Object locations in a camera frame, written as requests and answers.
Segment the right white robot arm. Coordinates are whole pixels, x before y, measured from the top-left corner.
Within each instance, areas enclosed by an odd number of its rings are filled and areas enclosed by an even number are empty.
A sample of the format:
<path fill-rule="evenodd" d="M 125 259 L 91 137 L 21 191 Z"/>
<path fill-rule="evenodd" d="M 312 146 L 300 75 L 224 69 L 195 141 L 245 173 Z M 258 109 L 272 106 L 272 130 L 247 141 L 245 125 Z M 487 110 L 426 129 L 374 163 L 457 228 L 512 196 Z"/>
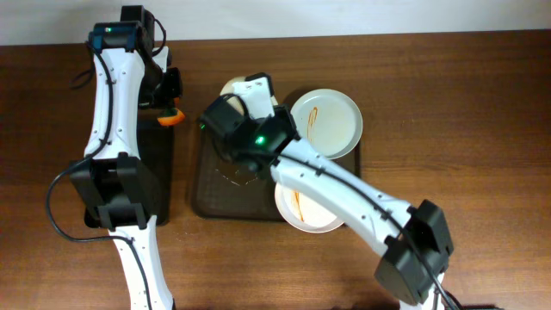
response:
<path fill-rule="evenodd" d="M 401 308 L 461 308 L 442 285 L 454 246 L 441 208 L 387 195 L 315 151 L 278 104 L 268 74 L 233 78 L 221 92 L 254 126 L 233 142 L 235 161 L 269 168 L 276 183 L 298 190 L 357 233 L 380 256 L 375 277 Z"/>

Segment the white plate front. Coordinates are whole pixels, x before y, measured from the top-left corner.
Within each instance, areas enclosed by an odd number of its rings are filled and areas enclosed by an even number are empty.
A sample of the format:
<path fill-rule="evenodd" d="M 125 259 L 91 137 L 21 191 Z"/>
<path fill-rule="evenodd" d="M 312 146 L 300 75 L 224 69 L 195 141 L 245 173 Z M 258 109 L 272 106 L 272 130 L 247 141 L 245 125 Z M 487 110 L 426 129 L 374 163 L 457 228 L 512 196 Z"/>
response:
<path fill-rule="evenodd" d="M 306 233 L 328 233 L 344 224 L 336 215 L 301 192 L 277 183 L 275 205 L 282 218 Z"/>

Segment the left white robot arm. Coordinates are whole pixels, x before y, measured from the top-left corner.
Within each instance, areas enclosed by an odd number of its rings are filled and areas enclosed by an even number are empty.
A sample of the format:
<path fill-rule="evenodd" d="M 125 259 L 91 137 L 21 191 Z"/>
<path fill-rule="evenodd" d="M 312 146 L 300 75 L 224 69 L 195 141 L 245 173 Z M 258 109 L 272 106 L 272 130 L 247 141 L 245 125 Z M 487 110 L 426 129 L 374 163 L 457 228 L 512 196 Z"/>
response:
<path fill-rule="evenodd" d="M 70 174 L 89 226 L 115 243 L 133 309 L 173 309 L 158 252 L 158 226 L 167 221 L 168 186 L 145 164 L 139 146 L 139 110 L 160 109 L 152 122 L 162 135 L 183 118 L 180 72 L 167 47 L 155 48 L 154 24 L 97 23 L 88 45 L 96 99 L 83 161 Z"/>

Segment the orange green sponge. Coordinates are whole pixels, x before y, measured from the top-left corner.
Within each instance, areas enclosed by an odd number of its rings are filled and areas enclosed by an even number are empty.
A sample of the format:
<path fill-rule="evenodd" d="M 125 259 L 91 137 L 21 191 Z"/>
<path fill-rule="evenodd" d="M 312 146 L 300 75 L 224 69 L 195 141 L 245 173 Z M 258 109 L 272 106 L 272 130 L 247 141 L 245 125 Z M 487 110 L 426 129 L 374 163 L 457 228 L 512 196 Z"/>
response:
<path fill-rule="evenodd" d="M 179 97 L 173 98 L 168 106 L 160 112 L 157 120 L 161 126 L 172 127 L 185 119 L 185 114 L 177 107 L 179 102 Z"/>

